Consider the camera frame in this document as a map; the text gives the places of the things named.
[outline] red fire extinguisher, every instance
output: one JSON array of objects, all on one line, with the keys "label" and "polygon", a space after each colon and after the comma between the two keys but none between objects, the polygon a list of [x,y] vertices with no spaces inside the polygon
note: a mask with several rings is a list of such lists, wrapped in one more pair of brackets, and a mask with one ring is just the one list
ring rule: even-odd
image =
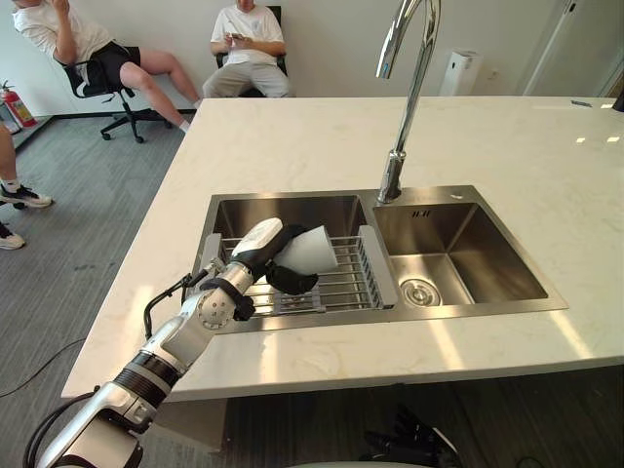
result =
[{"label": "red fire extinguisher", "polygon": [[22,127],[33,127],[37,125],[37,121],[30,115],[26,106],[21,102],[20,96],[15,91],[11,91],[13,86],[7,86],[7,81],[2,84],[0,89],[0,98],[4,100],[9,110],[15,117],[16,121]]}]

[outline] sink drain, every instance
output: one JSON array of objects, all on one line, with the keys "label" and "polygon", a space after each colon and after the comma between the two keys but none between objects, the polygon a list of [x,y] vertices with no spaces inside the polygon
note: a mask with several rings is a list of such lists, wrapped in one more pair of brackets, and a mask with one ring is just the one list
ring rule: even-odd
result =
[{"label": "sink drain", "polygon": [[440,305],[440,294],[431,284],[423,280],[406,280],[401,284],[403,297],[411,305],[428,307]]}]

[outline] white appliance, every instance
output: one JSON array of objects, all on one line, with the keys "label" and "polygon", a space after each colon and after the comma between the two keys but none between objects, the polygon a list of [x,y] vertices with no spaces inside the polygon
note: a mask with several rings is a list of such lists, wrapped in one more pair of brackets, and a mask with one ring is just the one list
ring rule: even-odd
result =
[{"label": "white appliance", "polygon": [[472,51],[452,51],[440,96],[468,96],[477,81],[484,58]]}]

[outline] paper cup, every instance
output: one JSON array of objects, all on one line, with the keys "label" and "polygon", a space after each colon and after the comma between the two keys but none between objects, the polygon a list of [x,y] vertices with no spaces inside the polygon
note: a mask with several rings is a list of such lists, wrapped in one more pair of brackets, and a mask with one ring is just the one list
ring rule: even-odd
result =
[{"label": "paper cup", "polygon": [[319,226],[292,239],[275,255],[273,261],[299,275],[325,273],[338,266],[325,226]]}]

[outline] sink basin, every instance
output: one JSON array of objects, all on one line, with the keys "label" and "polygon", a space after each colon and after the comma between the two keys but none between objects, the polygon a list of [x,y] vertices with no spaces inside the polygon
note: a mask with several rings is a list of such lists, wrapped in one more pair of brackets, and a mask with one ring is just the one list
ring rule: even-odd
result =
[{"label": "sink basin", "polygon": [[215,195],[194,272],[227,261],[259,221],[324,224],[338,268],[312,292],[287,296],[262,280],[256,313],[227,332],[469,317],[567,308],[472,186],[407,188],[389,205],[376,190]]},{"label": "sink basin", "polygon": [[225,238],[242,238],[257,223],[276,216],[284,224],[325,225],[331,237],[354,236],[367,224],[355,195],[333,197],[226,198],[218,202],[212,232]]},{"label": "sink basin", "polygon": [[408,305],[547,297],[510,242],[475,203],[373,211]]}]

